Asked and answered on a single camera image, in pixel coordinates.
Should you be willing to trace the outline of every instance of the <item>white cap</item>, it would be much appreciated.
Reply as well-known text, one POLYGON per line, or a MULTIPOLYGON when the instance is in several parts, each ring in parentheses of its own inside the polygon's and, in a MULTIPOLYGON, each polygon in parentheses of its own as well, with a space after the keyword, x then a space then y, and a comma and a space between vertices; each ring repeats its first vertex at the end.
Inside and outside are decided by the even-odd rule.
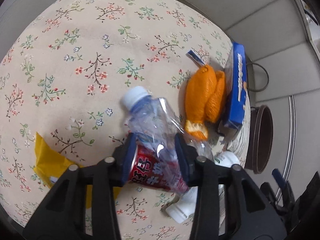
POLYGON ((147 90, 144 87, 134 87, 130 89, 121 98, 122 104, 130 111, 131 108, 142 98, 149 96, 147 90))
POLYGON ((176 206, 176 204, 172 204, 168 206, 165 211, 167 214, 172 217, 178 224, 181 224, 183 221, 185 221, 188 216, 182 212, 180 208, 176 206))

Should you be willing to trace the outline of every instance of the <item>red label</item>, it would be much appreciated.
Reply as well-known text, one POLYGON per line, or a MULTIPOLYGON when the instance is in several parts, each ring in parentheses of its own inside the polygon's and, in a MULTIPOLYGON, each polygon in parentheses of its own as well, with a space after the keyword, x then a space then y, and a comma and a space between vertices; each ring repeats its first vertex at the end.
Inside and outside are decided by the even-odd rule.
MULTIPOLYGON (((161 164, 155 158, 155 153, 141 145, 137 146, 137 154, 133 161, 129 180, 149 187, 170 190, 167 181, 163 178, 161 164)), ((180 187, 187 189, 182 179, 180 187)))

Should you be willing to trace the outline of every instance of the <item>brown pot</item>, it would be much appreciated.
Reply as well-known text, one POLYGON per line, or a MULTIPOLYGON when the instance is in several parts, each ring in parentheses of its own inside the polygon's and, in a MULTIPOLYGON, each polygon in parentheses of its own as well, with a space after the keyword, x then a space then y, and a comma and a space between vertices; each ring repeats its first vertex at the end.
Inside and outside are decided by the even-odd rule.
POLYGON ((273 120, 268 106, 251 110, 250 135, 245 168, 260 174, 266 168, 272 148, 273 120))

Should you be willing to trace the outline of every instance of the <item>table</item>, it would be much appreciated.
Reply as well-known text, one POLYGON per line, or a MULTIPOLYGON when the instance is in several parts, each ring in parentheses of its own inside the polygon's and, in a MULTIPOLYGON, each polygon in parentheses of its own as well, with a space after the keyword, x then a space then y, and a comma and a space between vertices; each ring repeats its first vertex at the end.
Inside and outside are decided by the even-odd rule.
MULTIPOLYGON (((191 48, 224 66, 231 42, 175 0, 57 0, 38 16, 0 64, 0 203, 7 213, 25 226, 48 192, 32 169, 36 132, 67 158, 96 164, 124 142, 119 99, 137 85, 166 97, 183 122, 185 85, 197 70, 186 56, 191 48)), ((245 140, 233 146, 243 166, 249 123, 247 100, 245 140)), ((214 154, 222 139, 211 132, 214 154)), ((124 239, 188 239, 192 216, 179 225, 163 212, 174 197, 125 186, 116 200, 124 239)), ((90 233, 90 210, 86 223, 90 233)))

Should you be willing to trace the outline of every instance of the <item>plastic bottle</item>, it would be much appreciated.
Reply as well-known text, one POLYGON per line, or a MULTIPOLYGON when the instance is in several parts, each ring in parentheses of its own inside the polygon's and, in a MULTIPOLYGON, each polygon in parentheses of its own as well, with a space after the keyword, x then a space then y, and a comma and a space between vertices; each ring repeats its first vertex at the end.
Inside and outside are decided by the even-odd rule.
MULTIPOLYGON (((222 152, 214 158, 216 165, 230 168, 233 164, 240 164, 238 158, 229 151, 222 152)), ((219 185, 219 194, 223 191, 223 185, 219 185)), ((182 194, 177 203, 173 203, 166 208, 167 214, 177 223, 182 223, 196 210, 198 187, 190 188, 182 194)))
MULTIPOLYGON (((174 114, 165 98, 152 98, 144 87, 130 89, 122 98, 122 103, 131 114, 129 129, 137 135, 144 147, 155 152, 159 160, 167 186, 171 191, 184 193, 184 183, 175 151, 174 136, 184 132, 180 120, 174 114)), ((199 142, 184 134, 186 142, 196 147, 199 155, 212 158, 207 142, 199 142)))

